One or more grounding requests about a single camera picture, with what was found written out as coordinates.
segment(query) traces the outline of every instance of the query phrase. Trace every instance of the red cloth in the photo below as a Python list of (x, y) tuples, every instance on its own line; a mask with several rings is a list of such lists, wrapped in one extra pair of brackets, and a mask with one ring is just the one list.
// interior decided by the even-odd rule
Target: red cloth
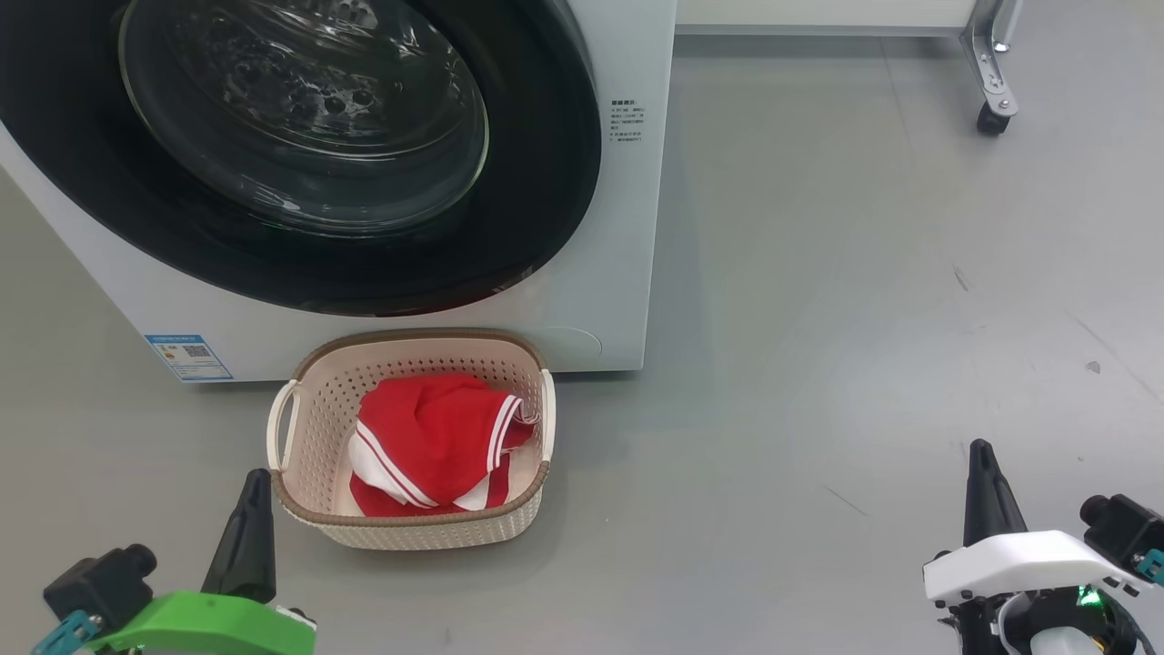
[[(509, 467), (503, 453), (533, 434), (520, 408), (520, 399), (494, 392), (471, 376), (382, 382), (361, 399), (348, 444), (356, 504), (365, 517), (504, 504)], [(499, 471), (503, 461), (505, 470)], [(498, 496), (501, 503), (494, 505)]]

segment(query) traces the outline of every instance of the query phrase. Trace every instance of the basket rim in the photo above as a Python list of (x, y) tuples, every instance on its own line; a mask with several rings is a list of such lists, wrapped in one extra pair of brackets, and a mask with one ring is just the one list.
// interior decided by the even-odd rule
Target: basket rim
[[(501, 330), (484, 329), (484, 327), (459, 327), (459, 329), (447, 329), (447, 327), (420, 327), (420, 329), (413, 330), (388, 330), (352, 335), (349, 337), (340, 337), (339, 340), (328, 342), (304, 358), (304, 361), (294, 370), (292, 380), (301, 382), (304, 376), (311, 370), (312, 366), (319, 363), (319, 361), (341, 349), (386, 342), (411, 342), (417, 340), (482, 340), (506, 342), (525, 351), (533, 358), (541, 371), (548, 370), (548, 365), (546, 364), (545, 358), (541, 357), (541, 354), (538, 353), (538, 349), (534, 348), (528, 341), (517, 335), (503, 333)], [(307, 524), (353, 528), (417, 528), (453, 526), (456, 524), (470, 524), (474, 521), (487, 521), (505, 517), (506, 514), (519, 510), (521, 506), (533, 500), (533, 497), (541, 491), (548, 475), (549, 462), (542, 460), (541, 464), (538, 467), (538, 472), (533, 477), (533, 482), (530, 483), (530, 486), (521, 492), (521, 496), (514, 498), (505, 505), (475, 512), (439, 514), (435, 517), (341, 517), (339, 514), (313, 512), (300, 505), (294, 498), (291, 497), (291, 493), (286, 489), (286, 484), (283, 482), (283, 472), (279, 470), (271, 470), (271, 487), (283, 507)]]
[(341, 349), (389, 342), (413, 342), (418, 340), (483, 340), (506, 342), (528, 354), (530, 357), (538, 363), (538, 369), (542, 371), (548, 370), (546, 359), (541, 357), (541, 354), (533, 347), (533, 344), (510, 333), (490, 330), (485, 329), (485, 327), (459, 327), (459, 329), (453, 330), (448, 329), (448, 327), (418, 327), (418, 329), (413, 330), (388, 330), (382, 333), (352, 335), (349, 337), (340, 337), (339, 340), (328, 342), (304, 358), (304, 361), (299, 363), (299, 366), (296, 368), (294, 373), (291, 375), (291, 378), (293, 380), (303, 380), (304, 375), (306, 375), (307, 371), (310, 371), (311, 368), (319, 361)]
[(505, 505), (502, 505), (501, 507), (491, 507), (489, 510), (478, 510), (476, 512), (438, 514), (435, 517), (341, 517), (339, 514), (312, 512), (291, 498), (291, 493), (288, 492), (286, 485), (283, 483), (282, 471), (271, 471), (271, 489), (275, 490), (275, 496), (279, 499), (279, 503), (283, 504), (283, 507), (288, 512), (307, 524), (349, 528), (421, 528), (471, 524), (474, 521), (488, 521), (490, 519), (499, 519), (506, 514), (511, 514), (533, 500), (533, 497), (537, 496), (537, 493), (541, 491), (542, 485), (546, 484), (547, 476), (549, 476), (549, 463), (542, 461), (538, 467), (538, 472), (534, 475), (533, 482), (530, 483), (530, 486), (521, 492), (521, 496), (514, 498)]

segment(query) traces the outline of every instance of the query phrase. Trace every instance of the green light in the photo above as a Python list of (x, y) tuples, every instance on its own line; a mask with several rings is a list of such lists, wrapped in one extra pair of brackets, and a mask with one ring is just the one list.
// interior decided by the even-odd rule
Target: green light
[(1079, 599), (1076, 600), (1076, 605), (1080, 607), (1102, 607), (1103, 597), (1099, 595), (1098, 591), (1088, 586), (1079, 588)]

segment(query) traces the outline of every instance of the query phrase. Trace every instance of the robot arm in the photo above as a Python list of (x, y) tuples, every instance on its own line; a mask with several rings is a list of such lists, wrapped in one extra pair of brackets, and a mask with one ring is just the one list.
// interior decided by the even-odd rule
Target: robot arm
[(1123, 496), (1094, 497), (1084, 541), (1027, 531), (994, 449), (971, 446), (963, 548), (923, 568), (925, 595), (958, 631), (963, 655), (1131, 655), (1141, 642), (1130, 598), (1164, 582), (1164, 519)]
[(144, 578), (157, 560), (144, 546), (86, 558), (44, 590), (62, 622), (33, 655), (140, 655), (143, 648), (217, 655), (311, 655), (315, 624), (275, 598), (270, 474), (247, 476), (200, 592), (154, 598)]

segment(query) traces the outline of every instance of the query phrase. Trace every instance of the laundry basket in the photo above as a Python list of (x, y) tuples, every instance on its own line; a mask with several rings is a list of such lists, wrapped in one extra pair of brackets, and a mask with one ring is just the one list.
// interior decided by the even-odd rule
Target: laundry basket
[[(531, 442), (540, 464), (520, 496), (501, 507), (439, 517), (364, 518), (338, 513), (350, 479), (347, 439), (360, 399), (386, 378), (467, 373), (520, 398), (537, 413)], [(286, 442), (279, 437), (288, 401)], [(520, 339), (484, 330), (411, 330), (332, 342), (299, 365), (279, 391), (267, 425), (275, 496), (296, 519), (352, 548), (436, 550), (483, 546), (521, 534), (541, 505), (554, 453), (554, 382), (538, 351)]]

